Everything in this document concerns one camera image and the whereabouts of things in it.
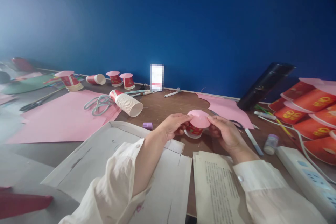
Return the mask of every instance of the power strip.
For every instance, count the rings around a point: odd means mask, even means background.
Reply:
[[[335,224],[336,190],[297,149],[280,146],[275,153],[307,199],[329,224]]]

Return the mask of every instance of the hand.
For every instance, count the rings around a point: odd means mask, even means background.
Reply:
[[[221,146],[231,155],[236,164],[259,159],[232,122],[217,115],[208,116],[208,120],[211,123],[209,126],[211,136],[218,138]]]
[[[176,135],[183,135],[183,130],[189,126],[189,121],[192,118],[192,115],[172,114],[168,116],[154,131],[161,135],[163,141],[167,142],[173,139]]]

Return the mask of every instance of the white cable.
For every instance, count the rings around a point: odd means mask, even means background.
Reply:
[[[327,180],[329,180],[329,182],[331,182],[331,183],[333,183],[333,184],[336,184],[336,182],[335,181],[333,181],[331,178],[329,178],[318,166],[317,166],[317,164],[315,164],[314,163],[314,161],[313,160],[311,160],[311,158],[308,156],[308,154],[307,154],[307,152],[306,152],[306,147],[305,147],[305,145],[303,144],[303,141],[302,141],[302,137],[301,137],[301,134],[300,134],[300,132],[297,130],[297,129],[294,129],[294,128],[291,128],[291,127],[288,127],[288,126],[285,126],[285,125],[281,125],[281,124],[279,124],[279,123],[276,123],[276,122],[273,122],[273,121],[270,121],[270,120],[268,120],[268,119],[266,119],[266,118],[264,118],[264,117],[261,117],[261,116],[258,116],[258,117],[260,117],[261,119],[264,119],[264,120],[266,120],[266,121],[268,121],[268,122],[270,122],[270,123],[274,123],[274,124],[277,124],[277,125],[280,125],[280,126],[283,126],[283,127],[286,127],[286,128],[288,128],[288,129],[291,129],[291,130],[294,130],[294,131],[296,131],[296,133],[297,133],[297,135],[299,136],[299,140],[300,140],[300,145],[301,145],[301,148],[302,148],[302,150],[303,150],[303,153],[304,153],[304,155],[306,156],[306,158],[309,160],[309,162],[324,176],[324,177],[326,177],[327,178]]]

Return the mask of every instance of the purple glue stick cap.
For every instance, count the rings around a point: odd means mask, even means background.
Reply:
[[[143,128],[145,128],[145,129],[150,129],[150,130],[152,130],[153,129],[153,123],[152,122],[144,122],[143,124],[142,124],[142,127]]]

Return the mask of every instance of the white sleeve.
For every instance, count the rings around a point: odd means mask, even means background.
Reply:
[[[327,224],[308,200],[292,190],[280,172],[264,160],[233,167],[245,193],[249,213],[255,224]]]
[[[152,178],[144,191],[132,197],[135,160],[143,142],[144,139],[123,143],[107,161],[105,175],[91,182],[79,207],[60,224],[128,223],[137,206],[145,200],[153,181]]]

